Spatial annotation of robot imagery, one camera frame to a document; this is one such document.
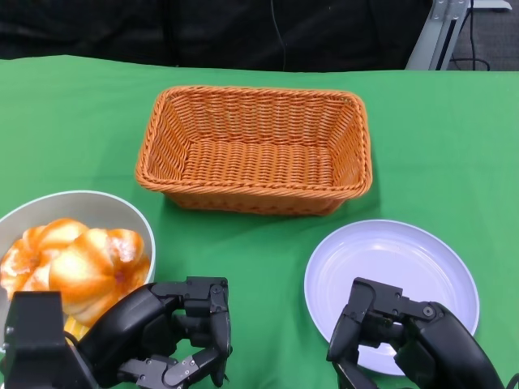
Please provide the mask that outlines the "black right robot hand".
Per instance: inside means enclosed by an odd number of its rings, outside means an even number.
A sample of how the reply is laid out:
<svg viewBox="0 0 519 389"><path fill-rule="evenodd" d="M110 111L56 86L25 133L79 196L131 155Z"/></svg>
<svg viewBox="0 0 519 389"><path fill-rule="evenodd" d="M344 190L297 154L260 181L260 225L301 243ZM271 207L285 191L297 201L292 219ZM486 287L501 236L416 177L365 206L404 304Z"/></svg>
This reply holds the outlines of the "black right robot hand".
<svg viewBox="0 0 519 389"><path fill-rule="evenodd" d="M341 388L374 388L358 368L360 346L389 344L405 376L420 388L501 388L488 356L457 317L434 301L356 278L329 343L327 359Z"/></svg>

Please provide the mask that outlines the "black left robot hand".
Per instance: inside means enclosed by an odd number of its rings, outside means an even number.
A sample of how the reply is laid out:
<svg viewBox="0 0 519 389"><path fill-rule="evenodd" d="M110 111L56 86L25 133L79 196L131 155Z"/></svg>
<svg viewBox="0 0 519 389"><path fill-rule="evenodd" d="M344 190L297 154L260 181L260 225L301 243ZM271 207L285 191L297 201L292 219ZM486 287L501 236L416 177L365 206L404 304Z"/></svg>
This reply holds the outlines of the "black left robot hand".
<svg viewBox="0 0 519 389"><path fill-rule="evenodd" d="M230 344L228 281L189 277L145 284L116 303L79 341L97 384L188 388L226 379Z"/></svg>

